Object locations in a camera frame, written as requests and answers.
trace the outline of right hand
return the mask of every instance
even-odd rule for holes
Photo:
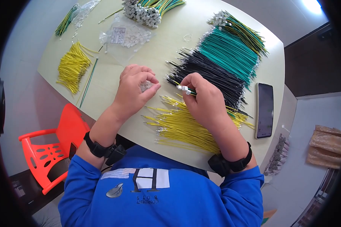
[[[199,73],[187,75],[181,85],[196,90],[197,96],[183,92],[183,100],[195,120],[211,134],[230,120],[222,92]]]

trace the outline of red plastic chair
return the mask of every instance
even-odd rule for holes
[[[71,143],[77,148],[83,137],[90,130],[82,119],[81,113],[72,104],[65,105],[58,128],[47,129],[19,136],[29,169],[37,182],[42,186],[43,194],[47,194],[53,187],[67,177],[67,172],[50,182],[47,175],[50,169],[59,161],[69,157]],[[30,138],[55,133],[59,143],[33,145]]]

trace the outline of cream table surface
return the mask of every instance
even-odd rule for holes
[[[100,24],[98,22],[120,9],[121,3],[122,1],[120,0],[102,0],[83,21],[81,28],[75,31],[74,25],[70,25],[68,30],[62,35],[61,40],[53,32],[53,36],[42,55],[38,72],[63,97],[77,107],[80,106],[81,102],[80,92],[73,96],[67,88],[56,84],[60,59],[69,50],[72,42],[76,42],[77,40],[83,46],[98,51],[101,48],[99,41],[100,31],[107,31],[110,28],[114,16],[111,16]],[[273,134],[270,138],[256,140],[254,139],[253,129],[247,126],[243,126],[241,129],[241,134],[250,142],[257,163],[260,165],[269,148],[279,119],[284,91],[285,71],[283,43],[266,27],[243,11],[223,1],[187,0],[185,5],[175,7],[162,17],[159,28],[155,30],[156,36],[150,42],[143,45],[135,56],[130,59],[129,64],[146,65],[155,72],[162,87],[159,89],[157,95],[146,105],[164,108],[164,105],[160,102],[161,98],[158,95],[167,95],[176,98],[174,92],[178,91],[174,86],[164,80],[165,75],[170,70],[170,66],[165,63],[165,60],[173,60],[175,57],[178,57],[179,55],[176,51],[179,48],[193,48],[198,43],[199,37],[210,30],[211,25],[207,21],[212,18],[214,13],[220,10],[228,11],[246,26],[260,32],[260,35],[264,37],[265,47],[270,53],[268,58],[264,57],[262,59],[256,71],[257,77],[250,86],[252,92],[245,92],[246,102],[249,105],[245,106],[244,111],[255,117],[255,85],[257,82],[272,85],[274,89]],[[75,32],[78,35],[73,39],[72,36]],[[187,34],[192,34],[192,39],[188,43],[183,39]],[[95,67],[81,111],[97,120],[101,113],[113,102],[118,87],[119,75],[124,67],[117,63],[109,53],[105,54],[104,48],[101,49],[99,54],[95,54],[94,56],[98,56],[99,60]],[[88,69],[86,75],[82,78],[80,84],[81,90],[85,86],[91,69],[92,67]],[[152,116],[152,112],[147,108],[141,109],[121,127],[118,133],[153,152],[190,166],[212,171],[207,163],[212,154],[204,154],[155,143],[155,140],[161,139],[161,137],[156,135],[155,128],[148,127],[143,123],[146,119],[141,115]],[[249,121],[255,123],[255,119],[249,118]]]

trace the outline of blue shirt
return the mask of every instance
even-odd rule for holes
[[[205,171],[137,145],[104,174],[75,155],[58,210],[63,227],[259,227],[263,182],[255,167],[218,187]]]

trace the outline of phone screen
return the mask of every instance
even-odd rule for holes
[[[273,129],[273,87],[268,84],[258,84],[259,89],[259,116],[257,138],[267,138],[272,136]]]

